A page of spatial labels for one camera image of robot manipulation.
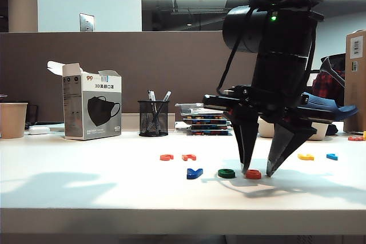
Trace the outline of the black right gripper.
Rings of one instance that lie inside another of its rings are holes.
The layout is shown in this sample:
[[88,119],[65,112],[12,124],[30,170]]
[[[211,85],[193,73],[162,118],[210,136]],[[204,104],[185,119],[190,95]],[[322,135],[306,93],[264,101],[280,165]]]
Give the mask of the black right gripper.
[[223,111],[231,121],[243,174],[252,159],[258,118],[274,124],[266,166],[266,174],[271,177],[292,153],[317,133],[312,122],[331,123],[335,120],[334,113],[328,110],[305,107],[308,99],[305,94],[288,98],[281,93],[238,85],[225,90],[223,95],[206,94],[202,102],[207,109]]

